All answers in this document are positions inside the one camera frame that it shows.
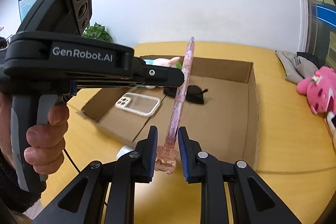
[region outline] cardboard box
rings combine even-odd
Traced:
[[[258,158],[258,101],[253,63],[195,57],[189,85],[209,90],[204,94],[204,105],[184,103],[180,126],[187,128],[190,139],[198,141],[203,151],[219,160],[232,163],[244,160],[255,167]],[[126,92],[159,97],[162,103],[152,117],[141,117],[114,107]],[[84,105],[82,113],[98,127],[132,147],[145,139],[149,127],[155,125],[159,133],[158,144],[163,145],[173,104],[174,98],[165,96],[162,88],[101,89]]]

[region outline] gray cloth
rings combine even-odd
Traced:
[[[285,80],[295,84],[303,80],[303,77],[296,71],[294,67],[294,57],[296,56],[297,58],[296,54],[286,51],[276,51],[276,54],[285,68]]]
[[[309,60],[295,53],[287,51],[276,51],[283,67],[285,68],[285,80],[294,84],[299,83],[307,77],[314,76],[318,68]]]
[[[302,56],[294,58],[294,67],[303,78],[312,77],[318,71],[318,68],[312,62]]]

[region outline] clear phone case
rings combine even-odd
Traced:
[[[116,102],[115,107],[143,117],[150,117],[160,103],[161,100],[157,97],[128,92]]]

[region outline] black sleeve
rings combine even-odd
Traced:
[[[8,164],[0,152],[0,198],[7,208],[19,213],[25,212],[41,198],[41,194],[32,194],[21,190],[15,170]]]

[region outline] wooden table surface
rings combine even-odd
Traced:
[[[135,54],[184,55],[185,47],[186,42],[146,43],[137,45]],[[313,115],[306,98],[284,80],[284,69],[274,51],[196,42],[195,56],[254,63],[259,101],[257,172],[303,224],[314,223],[336,190],[336,153],[323,119]],[[123,146],[78,114],[98,90],[81,90],[68,103],[67,151],[80,169],[93,160],[114,161]],[[43,205],[76,175],[66,159],[60,170],[49,176]],[[155,172],[151,184],[136,186],[135,224],[199,223],[200,201],[200,186],[187,184],[180,169],[170,176]]]

